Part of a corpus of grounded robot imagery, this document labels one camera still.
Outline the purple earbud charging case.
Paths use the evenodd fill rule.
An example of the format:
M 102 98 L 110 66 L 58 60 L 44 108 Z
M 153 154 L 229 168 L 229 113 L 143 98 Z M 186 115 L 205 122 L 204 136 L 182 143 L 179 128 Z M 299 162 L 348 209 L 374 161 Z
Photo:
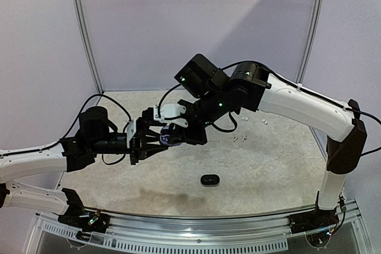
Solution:
M 166 125 L 160 131 L 160 143 L 168 147 L 180 146 L 182 143 L 177 139 L 172 139 L 171 132 L 173 125 Z

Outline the black earbud charging case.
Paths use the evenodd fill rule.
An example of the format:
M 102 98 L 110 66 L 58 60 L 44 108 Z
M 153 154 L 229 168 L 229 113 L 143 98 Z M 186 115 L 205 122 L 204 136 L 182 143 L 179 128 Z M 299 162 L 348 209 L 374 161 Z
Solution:
M 200 178 L 203 187 L 217 187 L 220 184 L 220 177 L 217 174 L 204 174 Z

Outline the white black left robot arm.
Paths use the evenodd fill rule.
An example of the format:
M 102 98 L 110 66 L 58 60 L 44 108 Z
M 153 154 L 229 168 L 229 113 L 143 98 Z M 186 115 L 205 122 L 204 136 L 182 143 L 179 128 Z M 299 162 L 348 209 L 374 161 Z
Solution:
M 154 109 L 149 108 L 119 132 L 108 118 L 108 111 L 95 106 L 79 114 L 79 129 L 73 137 L 63 137 L 56 143 L 36 148 L 1 151 L 1 207 L 50 212 L 57 215 L 58 222 L 85 233 L 105 233 L 110 216 L 101 211 L 87 211 L 75 190 L 46 189 L 22 184 L 19 179 L 43 173 L 80 171 L 95 163 L 98 155 L 129 156 L 134 165 L 167 150 L 160 140 L 161 134 L 150 129 L 164 124 Z

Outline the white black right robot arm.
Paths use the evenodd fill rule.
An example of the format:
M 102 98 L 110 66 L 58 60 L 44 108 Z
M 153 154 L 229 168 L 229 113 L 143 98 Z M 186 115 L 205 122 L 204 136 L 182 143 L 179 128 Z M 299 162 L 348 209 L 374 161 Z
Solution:
M 357 167 L 367 140 L 358 103 L 328 98 L 257 61 L 235 62 L 230 68 L 232 73 L 226 74 L 225 68 L 197 54 L 176 74 L 177 84 L 195 101 L 159 106 L 160 120 L 173 125 L 171 142 L 203 145 L 208 126 L 242 109 L 284 117 L 323 132 L 327 159 L 314 209 L 288 220 L 292 233 L 325 228 L 326 235 L 332 236 L 345 219 L 343 185 Z

